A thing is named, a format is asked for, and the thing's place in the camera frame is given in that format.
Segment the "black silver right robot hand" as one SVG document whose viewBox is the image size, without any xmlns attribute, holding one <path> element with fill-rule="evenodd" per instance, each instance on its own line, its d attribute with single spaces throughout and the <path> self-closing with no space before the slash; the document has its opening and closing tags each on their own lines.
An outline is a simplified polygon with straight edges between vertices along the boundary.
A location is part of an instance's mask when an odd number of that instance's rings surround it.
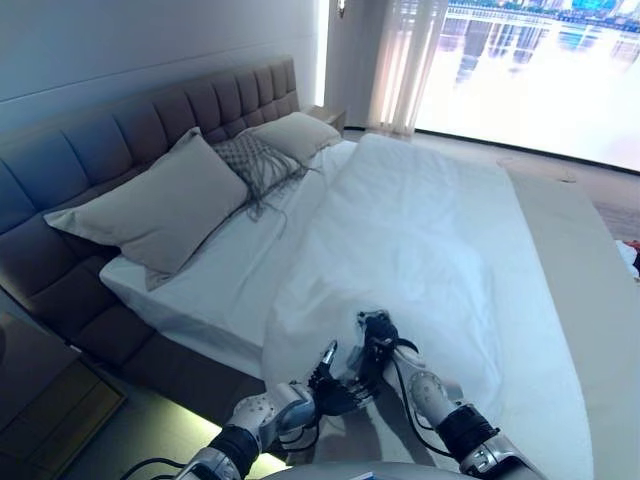
<svg viewBox="0 0 640 480">
<path fill-rule="evenodd" d="M 379 381 L 398 346 L 419 352 L 413 342 L 399 336 L 386 310 L 361 311 L 357 314 L 357 321 L 364 331 L 357 370 L 357 379 L 361 383 L 373 384 Z"/>
</svg>

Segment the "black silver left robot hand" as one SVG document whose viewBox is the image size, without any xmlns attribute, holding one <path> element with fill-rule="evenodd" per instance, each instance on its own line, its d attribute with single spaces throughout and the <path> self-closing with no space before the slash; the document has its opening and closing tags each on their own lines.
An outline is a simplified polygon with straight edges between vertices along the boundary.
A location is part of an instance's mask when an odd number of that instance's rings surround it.
<svg viewBox="0 0 640 480">
<path fill-rule="evenodd" d="M 373 395 L 368 385 L 353 376 L 334 377 L 331 366 L 338 342 L 332 340 L 307 382 L 318 416 L 341 416 L 364 408 Z"/>
</svg>

